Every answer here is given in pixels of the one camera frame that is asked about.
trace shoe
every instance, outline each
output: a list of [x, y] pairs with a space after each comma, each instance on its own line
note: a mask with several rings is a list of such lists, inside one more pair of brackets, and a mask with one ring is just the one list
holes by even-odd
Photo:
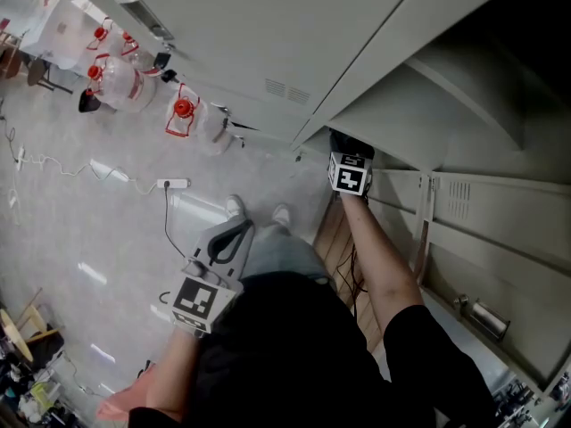
[[292, 214], [285, 204], [278, 204], [274, 209], [271, 219], [274, 222], [278, 222], [278, 224], [283, 225], [287, 229], [292, 225]]
[[235, 216], [244, 216], [246, 215], [246, 207], [244, 206], [244, 202], [238, 195], [230, 195], [226, 199], [226, 217], [232, 218]]

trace sleeve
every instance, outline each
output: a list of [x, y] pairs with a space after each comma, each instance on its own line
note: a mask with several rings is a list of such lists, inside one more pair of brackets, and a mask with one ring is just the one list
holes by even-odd
[[492, 427], [495, 406], [476, 364], [451, 341], [425, 306], [399, 312], [385, 330], [391, 381], [427, 399], [468, 428]]
[[160, 410], [149, 407], [136, 407], [128, 413], [128, 428], [146, 428], [160, 426], [161, 428], [180, 428], [182, 426]]

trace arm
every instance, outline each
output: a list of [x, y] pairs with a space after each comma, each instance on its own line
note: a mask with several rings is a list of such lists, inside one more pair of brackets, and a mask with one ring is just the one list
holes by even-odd
[[[427, 402], [456, 422], [469, 427], [492, 426], [492, 395], [474, 361], [454, 345], [422, 306], [412, 271], [367, 204], [350, 194], [342, 194], [342, 199], [368, 295], [385, 337], [393, 384], [407, 395], [410, 384], [415, 383]], [[459, 376], [464, 390], [451, 391], [458, 386]]]
[[176, 327], [146, 394], [147, 407], [160, 410], [177, 422], [182, 420], [197, 356], [198, 340]]
[[391, 319], [408, 306], [423, 305], [409, 265], [358, 196], [342, 193], [345, 215], [375, 318], [384, 333]]

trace floor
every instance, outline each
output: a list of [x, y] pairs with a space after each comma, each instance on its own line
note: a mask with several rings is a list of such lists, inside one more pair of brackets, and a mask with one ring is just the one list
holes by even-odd
[[[235, 141], [220, 156], [203, 155], [195, 139], [164, 132], [167, 86], [140, 113], [106, 116], [78, 113], [86, 79], [55, 71], [52, 81], [71, 87], [73, 96], [28, 87], [25, 77], [0, 83], [2, 113], [16, 132], [14, 151], [23, 144], [26, 159], [51, 156], [69, 172], [91, 161], [99, 176], [121, 167], [140, 179], [143, 192], [157, 178], [189, 178], [190, 188], [169, 198], [168, 228], [184, 251], [201, 229], [223, 220], [231, 193], [242, 196], [257, 225], [288, 203], [294, 232], [315, 238], [330, 195], [326, 168], [248, 141], [245, 147]], [[62, 176], [51, 160], [16, 171], [7, 141], [0, 141], [2, 302], [18, 315], [42, 287], [39, 303], [64, 327], [78, 372], [72, 379], [73, 368], [63, 361], [54, 368], [103, 396], [132, 383], [145, 361], [158, 357], [171, 329], [158, 295], [183, 265], [164, 234], [164, 191], [142, 195], [124, 181], [115, 173], [99, 182], [89, 168]], [[19, 201], [10, 207], [14, 188]], [[77, 393], [91, 416], [98, 401]]]

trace black cable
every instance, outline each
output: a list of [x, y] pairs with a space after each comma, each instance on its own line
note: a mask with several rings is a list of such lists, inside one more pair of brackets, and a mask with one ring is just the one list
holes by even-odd
[[357, 263], [357, 249], [355, 248], [355, 244], [351, 250], [351, 278], [353, 280], [353, 284], [356, 288], [358, 288], [361, 292], [368, 293], [368, 290], [365, 290], [361, 285], [357, 284], [357, 279], [355, 278], [355, 264]]
[[167, 190], [169, 189], [169, 185], [170, 185], [169, 181], [166, 181], [164, 183], [164, 200], [166, 202], [166, 209], [164, 212], [164, 234], [167, 235], [167, 238], [169, 238], [169, 241], [172, 244], [172, 247], [174, 247], [178, 251], [178, 253], [180, 255], [182, 255], [182, 258], [185, 259], [186, 255], [184, 253], [182, 253], [182, 251], [177, 247], [176, 244], [174, 244], [174, 242], [172, 242], [172, 240], [170, 239], [170, 236], [169, 236], [169, 232], [167, 231], [167, 222], [169, 220], [169, 196], [167, 194]]
[[163, 293], [161, 293], [161, 294], [159, 295], [159, 301], [160, 301], [162, 304], [169, 304], [167, 301], [165, 301], [165, 300], [162, 299], [162, 297], [163, 297], [164, 295], [168, 295], [169, 293], [170, 293], [170, 292], [163, 292]]
[[65, 358], [65, 361], [67, 361], [70, 365], [73, 366], [73, 382], [78, 386], [78, 388], [83, 391], [86, 395], [88, 396], [98, 396], [101, 399], [105, 399], [105, 396], [100, 395], [99, 393], [95, 393], [93, 390], [91, 390], [89, 387], [82, 387], [81, 385], [79, 385], [78, 380], [76, 379], [75, 375], [78, 373], [78, 367], [75, 366], [75, 364], [71, 361], [71, 358], [68, 357], [68, 353], [64, 350], [63, 351], [63, 357]]
[[12, 143], [16, 137], [16, 129], [14, 127], [10, 128], [10, 133], [8, 133], [8, 120], [4, 116], [0, 116], [0, 120], [4, 122], [4, 137], [8, 140], [8, 145], [10, 146], [10, 152], [12, 153], [12, 158], [14, 163], [18, 163], [18, 159], [14, 155], [14, 149]]
[[351, 254], [349, 254], [349, 256], [339, 265], [337, 265], [337, 267], [335, 268], [335, 271], [337, 273], [339, 273], [339, 276], [344, 280], [344, 282], [347, 284], [347, 287], [349, 287], [349, 292], [351, 293], [351, 298], [353, 300], [353, 317], [355, 317], [355, 321], [357, 321], [357, 297], [355, 296], [355, 292], [353, 291], [351, 285], [347, 282], [347, 279], [345, 279], [345, 276], [343, 276], [341, 274], [341, 271], [339, 271], [339, 268], [342, 267], [345, 263], [347, 263], [347, 260], [351, 257]]

